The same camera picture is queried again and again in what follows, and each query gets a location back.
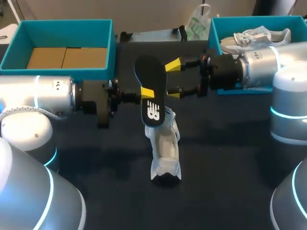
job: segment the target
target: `white shoe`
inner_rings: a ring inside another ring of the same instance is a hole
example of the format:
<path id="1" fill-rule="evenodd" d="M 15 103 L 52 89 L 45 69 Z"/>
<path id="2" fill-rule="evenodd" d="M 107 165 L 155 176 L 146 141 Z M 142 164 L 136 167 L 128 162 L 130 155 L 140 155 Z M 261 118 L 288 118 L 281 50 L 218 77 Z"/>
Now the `white shoe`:
<path id="1" fill-rule="evenodd" d="M 223 54 L 238 56 L 248 50 L 267 48 L 269 46 L 283 46 L 291 42 L 291 31 L 270 31 L 264 26 L 246 30 L 243 33 L 234 33 L 233 37 L 221 40 Z"/>
<path id="2" fill-rule="evenodd" d="M 153 147 L 151 179 L 165 173 L 181 179 L 178 151 L 180 134 L 175 115 L 170 108 L 165 107 L 165 120 L 161 126 L 154 128 L 145 126 L 145 135 L 150 139 Z"/>

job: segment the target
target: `cardboard box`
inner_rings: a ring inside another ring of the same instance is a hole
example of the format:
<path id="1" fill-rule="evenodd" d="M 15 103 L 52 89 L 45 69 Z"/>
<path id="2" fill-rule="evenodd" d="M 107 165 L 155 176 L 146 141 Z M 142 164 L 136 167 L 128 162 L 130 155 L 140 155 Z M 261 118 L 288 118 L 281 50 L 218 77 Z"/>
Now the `cardboard box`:
<path id="1" fill-rule="evenodd" d="M 62 68 L 66 48 L 34 48 L 27 69 Z"/>
<path id="2" fill-rule="evenodd" d="M 38 47 L 27 69 L 87 69 L 106 66 L 107 48 Z"/>
<path id="3" fill-rule="evenodd" d="M 62 69 L 104 68 L 107 48 L 67 48 Z"/>

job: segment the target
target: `black tabletop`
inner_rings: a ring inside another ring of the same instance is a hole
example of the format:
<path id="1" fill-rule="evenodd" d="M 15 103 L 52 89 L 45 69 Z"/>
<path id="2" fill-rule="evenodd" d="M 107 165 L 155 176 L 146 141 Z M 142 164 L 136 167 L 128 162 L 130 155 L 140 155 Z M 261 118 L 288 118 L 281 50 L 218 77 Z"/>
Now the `black tabletop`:
<path id="1" fill-rule="evenodd" d="M 196 56 L 206 42 L 118 44 L 121 89 L 137 91 L 133 63 L 152 54 L 167 63 Z M 171 86 L 194 86 L 196 69 L 174 73 Z M 167 99 L 180 131 L 179 184 L 150 180 L 152 149 L 144 135 L 141 108 L 119 107 L 108 130 L 95 116 L 76 114 L 53 122 L 60 175 L 84 195 L 86 230 L 272 230 L 269 205 L 273 186 L 263 168 L 272 152 L 270 95 Z"/>

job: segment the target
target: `shoe sole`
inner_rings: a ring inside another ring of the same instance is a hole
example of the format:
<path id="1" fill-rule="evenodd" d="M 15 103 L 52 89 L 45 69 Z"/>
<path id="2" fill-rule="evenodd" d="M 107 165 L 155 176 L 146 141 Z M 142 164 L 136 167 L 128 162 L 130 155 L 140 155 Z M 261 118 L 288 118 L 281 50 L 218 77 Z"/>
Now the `shoe sole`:
<path id="1" fill-rule="evenodd" d="M 144 55 L 135 61 L 134 73 L 142 87 L 154 92 L 154 98 L 142 99 L 142 121 L 146 126 L 158 127 L 165 119 L 164 98 L 167 83 L 165 67 L 156 57 Z"/>

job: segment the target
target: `teal box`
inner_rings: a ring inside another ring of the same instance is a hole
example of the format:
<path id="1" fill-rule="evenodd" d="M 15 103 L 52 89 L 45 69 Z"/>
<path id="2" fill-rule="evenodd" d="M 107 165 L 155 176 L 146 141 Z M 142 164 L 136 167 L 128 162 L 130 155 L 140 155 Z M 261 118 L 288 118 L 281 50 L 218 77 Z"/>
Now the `teal box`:
<path id="1" fill-rule="evenodd" d="M 26 69 L 35 47 L 107 48 L 105 68 Z M 116 39 L 112 20 L 22 21 L 0 65 L 1 75 L 71 76 L 75 81 L 114 78 Z"/>
<path id="2" fill-rule="evenodd" d="M 220 40 L 232 37 L 234 33 L 242 33 L 260 26 L 271 31 L 291 30 L 291 43 L 307 41 L 307 24 L 301 16 L 250 16 L 212 18 L 209 31 L 209 48 L 217 55 L 222 55 Z M 218 90 L 218 94 L 262 94 L 270 93 L 271 86 L 244 90 Z"/>

